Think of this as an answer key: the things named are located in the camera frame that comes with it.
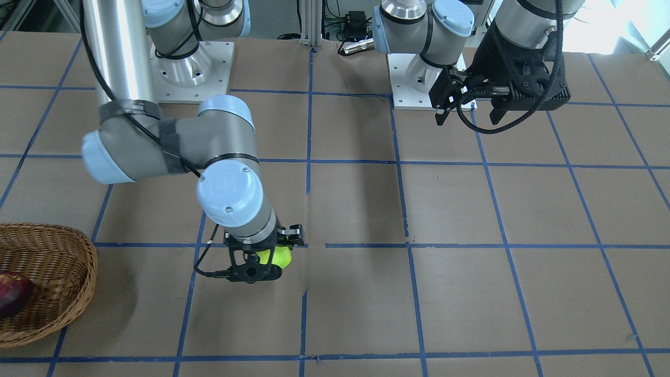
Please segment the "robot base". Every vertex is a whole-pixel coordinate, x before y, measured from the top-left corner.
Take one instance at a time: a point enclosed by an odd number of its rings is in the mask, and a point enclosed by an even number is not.
[[[207,81],[193,87],[177,87],[163,79],[158,59],[155,57],[155,48],[151,47],[151,73],[158,103],[201,103],[215,95],[228,93],[235,44],[201,42],[200,46],[212,58],[212,71]]]
[[[391,79],[391,89],[393,90],[393,108],[398,110],[430,110],[435,111],[430,104],[428,93],[422,93],[412,87],[405,72],[409,63],[415,54],[389,54],[389,78]],[[456,68],[464,70],[466,68],[463,55],[458,58]],[[477,108],[476,101],[466,103],[463,109],[470,110],[471,104]]]

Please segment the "yellow-green object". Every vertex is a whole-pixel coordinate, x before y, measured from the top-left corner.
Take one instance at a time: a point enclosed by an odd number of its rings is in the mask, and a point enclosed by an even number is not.
[[[258,252],[261,264],[267,264],[270,259],[270,250]],[[272,264],[279,266],[282,270],[291,263],[291,249],[288,246],[275,246],[275,255],[272,256]]]

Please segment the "woven basket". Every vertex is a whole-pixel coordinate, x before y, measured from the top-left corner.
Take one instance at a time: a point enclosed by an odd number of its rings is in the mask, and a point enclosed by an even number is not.
[[[25,345],[84,312],[93,296],[98,256],[79,230],[60,225],[0,224],[0,270],[35,283],[26,306],[0,320],[0,348]]]

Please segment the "red apple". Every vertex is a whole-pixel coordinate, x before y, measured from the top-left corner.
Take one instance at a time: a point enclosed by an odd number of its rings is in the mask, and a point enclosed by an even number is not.
[[[28,304],[35,284],[18,272],[0,271],[0,319],[16,315]]]

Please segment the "robotic arm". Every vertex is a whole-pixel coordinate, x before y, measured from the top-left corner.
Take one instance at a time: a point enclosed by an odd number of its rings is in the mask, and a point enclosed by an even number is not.
[[[273,263],[275,254],[304,244],[302,226],[282,227],[264,194],[247,105],[217,95],[202,102],[197,117],[163,119],[155,103],[145,21],[168,75],[179,81],[206,74],[186,1],[144,1],[144,9],[136,0],[83,3],[82,39],[98,79],[100,102],[101,129],[87,134],[82,145],[90,175],[113,184],[193,172],[205,213],[226,228],[231,259],[227,270],[205,274],[248,283],[279,278],[282,267]],[[217,32],[219,38],[242,33],[240,22],[246,22],[242,14],[248,7],[237,0],[217,5],[196,2],[199,17],[206,21],[196,20],[198,30]],[[226,25],[232,31],[213,29]],[[182,37],[174,40],[170,34]],[[244,264],[235,263],[235,252],[243,253]]]
[[[562,56],[563,27],[585,0],[505,0],[474,59],[456,69],[474,16],[458,0],[382,0],[375,7],[375,49],[417,54],[407,75],[417,90],[429,93],[438,125],[455,109],[481,133],[510,129],[537,110],[555,110],[570,99]],[[553,62],[550,72],[545,62]],[[461,104],[491,98],[498,124],[507,111],[526,113],[502,127],[482,129],[463,114]]]

